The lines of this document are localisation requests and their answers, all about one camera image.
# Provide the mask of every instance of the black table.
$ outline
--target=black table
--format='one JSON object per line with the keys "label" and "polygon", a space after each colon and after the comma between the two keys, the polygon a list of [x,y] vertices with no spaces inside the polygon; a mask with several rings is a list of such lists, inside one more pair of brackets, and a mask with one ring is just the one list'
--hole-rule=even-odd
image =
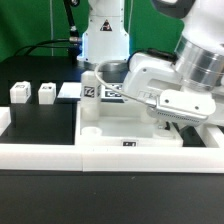
{"label": "black table", "polygon": [[[13,57],[0,64],[0,106],[9,89],[30,81],[32,99],[10,105],[1,143],[74,143],[75,102],[40,106],[43,82],[80,81],[83,69],[64,57]],[[190,173],[0,171],[0,223],[222,224],[224,176]]]}

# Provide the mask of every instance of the white cube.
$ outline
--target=white cube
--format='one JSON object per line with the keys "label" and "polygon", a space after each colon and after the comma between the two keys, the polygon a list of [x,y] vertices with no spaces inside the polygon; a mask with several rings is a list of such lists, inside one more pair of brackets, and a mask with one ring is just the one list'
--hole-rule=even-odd
{"label": "white cube", "polygon": [[56,98],[56,84],[43,83],[38,91],[39,104],[54,104]]}
{"label": "white cube", "polygon": [[26,103],[31,96],[31,85],[29,82],[17,82],[10,89],[11,103]]}

